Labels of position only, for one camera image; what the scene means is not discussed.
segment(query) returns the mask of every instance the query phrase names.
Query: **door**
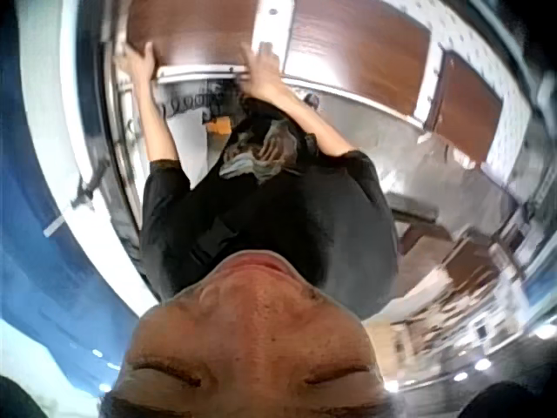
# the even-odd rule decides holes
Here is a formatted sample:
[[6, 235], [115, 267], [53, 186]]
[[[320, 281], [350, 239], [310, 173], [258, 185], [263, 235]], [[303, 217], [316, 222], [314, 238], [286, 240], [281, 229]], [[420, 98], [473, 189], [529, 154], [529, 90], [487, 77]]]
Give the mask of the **door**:
[[472, 161], [482, 163], [495, 137], [502, 105], [464, 59], [447, 51], [426, 129], [441, 135]]

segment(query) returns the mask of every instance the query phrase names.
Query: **hand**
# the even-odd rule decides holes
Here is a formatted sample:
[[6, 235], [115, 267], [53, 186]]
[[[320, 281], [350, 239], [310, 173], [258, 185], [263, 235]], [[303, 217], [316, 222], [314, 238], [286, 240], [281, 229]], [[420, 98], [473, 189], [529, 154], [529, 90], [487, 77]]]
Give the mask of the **hand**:
[[276, 104], [290, 90], [280, 77], [279, 57], [272, 53], [272, 44], [261, 43], [255, 55], [247, 44], [242, 44], [245, 65], [250, 72], [250, 79], [240, 84], [248, 96]]
[[126, 44], [124, 54], [114, 57], [117, 67], [131, 77], [131, 82], [136, 86], [148, 86], [155, 72], [155, 54], [153, 42], [145, 44], [144, 55]]

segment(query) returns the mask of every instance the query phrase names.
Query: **cabinet door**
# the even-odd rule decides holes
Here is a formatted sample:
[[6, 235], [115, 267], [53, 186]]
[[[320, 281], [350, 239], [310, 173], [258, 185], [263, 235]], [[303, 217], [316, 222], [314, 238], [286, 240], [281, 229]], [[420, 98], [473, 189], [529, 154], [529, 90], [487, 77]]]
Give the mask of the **cabinet door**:
[[380, 0], [297, 0], [285, 73], [412, 115], [429, 38]]
[[127, 37], [138, 49], [152, 40], [162, 65], [242, 64], [256, 9], [257, 0], [133, 0]]
[[500, 98], [480, 75], [456, 53], [446, 52], [426, 128], [481, 163], [495, 137], [501, 108]]

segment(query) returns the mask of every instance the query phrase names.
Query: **light fixture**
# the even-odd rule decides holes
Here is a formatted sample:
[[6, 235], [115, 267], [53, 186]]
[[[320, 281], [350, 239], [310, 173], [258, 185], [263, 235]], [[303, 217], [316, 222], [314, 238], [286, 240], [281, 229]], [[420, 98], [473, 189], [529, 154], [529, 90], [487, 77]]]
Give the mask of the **light fixture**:
[[553, 324], [543, 324], [534, 329], [534, 334], [542, 340], [549, 340], [557, 335], [557, 327]]
[[399, 391], [399, 383], [397, 381], [386, 381], [385, 382], [385, 390], [387, 392], [391, 392], [396, 394]]
[[100, 385], [98, 385], [98, 389], [101, 392], [107, 393], [107, 392], [110, 392], [112, 390], [112, 387], [111, 387], [111, 385], [108, 385], [106, 383], [101, 383]]
[[120, 371], [120, 366], [118, 364], [108, 362], [106, 365], [113, 370], [117, 370], [118, 372]]
[[454, 381], [463, 381], [468, 377], [467, 372], [460, 372], [453, 377]]
[[476, 365], [473, 367], [476, 370], [483, 372], [484, 370], [488, 370], [491, 367], [491, 361], [488, 359], [480, 359], [476, 362]]

